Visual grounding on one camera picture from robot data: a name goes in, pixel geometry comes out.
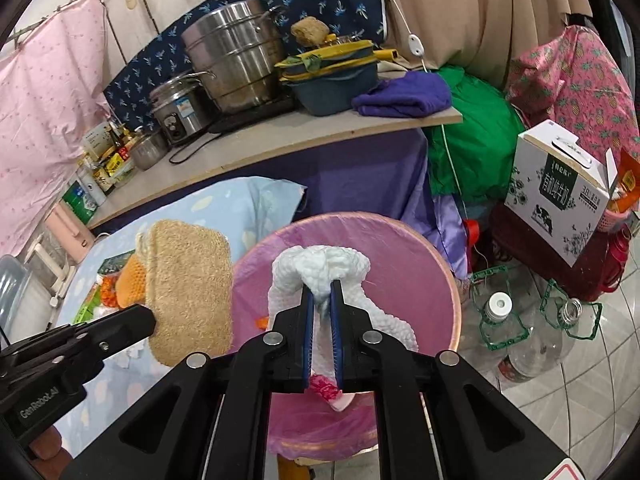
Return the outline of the person's left hand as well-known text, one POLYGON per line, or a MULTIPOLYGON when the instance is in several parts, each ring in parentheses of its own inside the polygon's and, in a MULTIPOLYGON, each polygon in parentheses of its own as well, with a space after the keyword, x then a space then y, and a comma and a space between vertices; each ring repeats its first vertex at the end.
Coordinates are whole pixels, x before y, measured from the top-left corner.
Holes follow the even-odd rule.
POLYGON ((32 466, 46 480, 58 480, 73 457, 63 448, 62 437, 55 427, 50 427, 33 440, 30 449, 36 458, 32 466))

